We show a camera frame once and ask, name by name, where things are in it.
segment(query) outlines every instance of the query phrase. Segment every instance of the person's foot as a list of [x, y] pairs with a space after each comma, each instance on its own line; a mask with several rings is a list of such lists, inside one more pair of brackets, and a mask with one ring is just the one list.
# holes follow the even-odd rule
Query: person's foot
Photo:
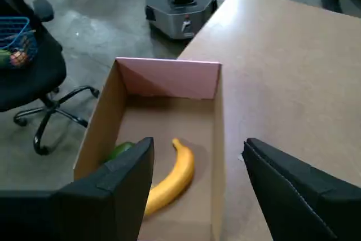
[[321, 0], [321, 4], [325, 10], [342, 13], [340, 0]]

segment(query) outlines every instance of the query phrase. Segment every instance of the yellow banana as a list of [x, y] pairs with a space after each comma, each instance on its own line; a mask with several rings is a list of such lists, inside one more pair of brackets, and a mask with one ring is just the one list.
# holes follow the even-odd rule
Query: yellow banana
[[191, 182], [194, 174], [194, 156], [178, 139], [172, 140], [177, 150], [177, 160], [169, 175], [149, 192], [145, 216], [173, 201]]

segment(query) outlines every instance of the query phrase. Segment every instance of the chair base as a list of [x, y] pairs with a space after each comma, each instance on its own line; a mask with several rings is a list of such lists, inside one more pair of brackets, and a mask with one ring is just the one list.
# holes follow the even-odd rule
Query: chair base
[[[44, 103], [44, 107], [23, 110], [23, 111], [18, 112], [14, 116], [14, 123], [16, 123], [20, 126], [26, 126], [28, 124], [28, 121], [27, 121], [27, 119], [24, 118], [25, 116], [32, 115], [32, 114], [39, 113], [39, 112], [46, 112], [45, 117], [41, 121], [40, 126], [39, 126], [38, 130], [36, 131], [36, 134], [34, 137], [33, 145], [34, 145], [35, 152], [37, 154], [48, 155], [50, 153], [50, 149], [47, 146], [41, 146], [41, 138], [43, 136], [45, 127], [52, 114], [60, 113], [63, 116], [71, 119], [72, 121], [80, 124], [81, 126], [83, 126], [85, 128], [88, 126], [88, 122], [86, 120], [84, 120], [80, 117], [74, 116], [74, 115], [70, 114], [69, 112], [63, 111], [62, 109], [59, 108], [62, 103], [66, 102], [71, 97], [73, 97], [74, 95], [76, 95], [84, 90], [90, 90], [92, 95], [96, 98], [98, 98], [98, 96], [99, 96], [99, 90], [97, 90], [91, 86], [83, 86], [83, 87], [79, 87], [76, 90], [71, 91], [66, 96], [60, 98], [59, 100], [52, 100], [47, 95], [45, 95], [44, 97], [40, 98], [40, 100]], [[56, 88], [54, 90], [54, 92], [56, 92], [56, 93], [59, 92], [59, 88]]]

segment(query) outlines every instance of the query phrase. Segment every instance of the basket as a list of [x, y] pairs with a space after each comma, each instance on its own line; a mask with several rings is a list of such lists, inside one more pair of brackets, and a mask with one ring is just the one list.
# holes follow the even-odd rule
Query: basket
[[0, 17], [0, 69], [25, 67], [38, 51], [26, 17]]

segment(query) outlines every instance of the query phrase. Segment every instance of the table surface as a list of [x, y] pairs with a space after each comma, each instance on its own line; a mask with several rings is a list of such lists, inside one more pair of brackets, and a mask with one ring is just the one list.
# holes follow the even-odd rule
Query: table surface
[[361, 20], [288, 0], [225, 0], [179, 59], [223, 64], [223, 240], [272, 240], [245, 165], [259, 138], [361, 186]]

